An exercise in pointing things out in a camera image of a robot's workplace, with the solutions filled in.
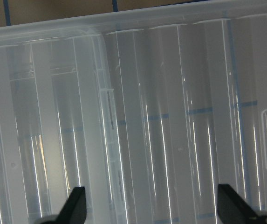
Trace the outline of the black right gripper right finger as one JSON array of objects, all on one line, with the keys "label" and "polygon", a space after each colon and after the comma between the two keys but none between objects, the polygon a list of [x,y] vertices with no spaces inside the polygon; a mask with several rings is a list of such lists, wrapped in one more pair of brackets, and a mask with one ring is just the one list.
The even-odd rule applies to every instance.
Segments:
[{"label": "black right gripper right finger", "polygon": [[218,184],[217,214],[223,224],[264,223],[229,184]]}]

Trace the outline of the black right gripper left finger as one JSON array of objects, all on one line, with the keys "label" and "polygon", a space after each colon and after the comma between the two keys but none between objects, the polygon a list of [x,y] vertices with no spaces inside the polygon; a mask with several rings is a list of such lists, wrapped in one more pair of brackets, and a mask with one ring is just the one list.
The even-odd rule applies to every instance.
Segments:
[{"label": "black right gripper left finger", "polygon": [[85,187],[74,187],[57,216],[56,224],[83,224],[87,218]]}]

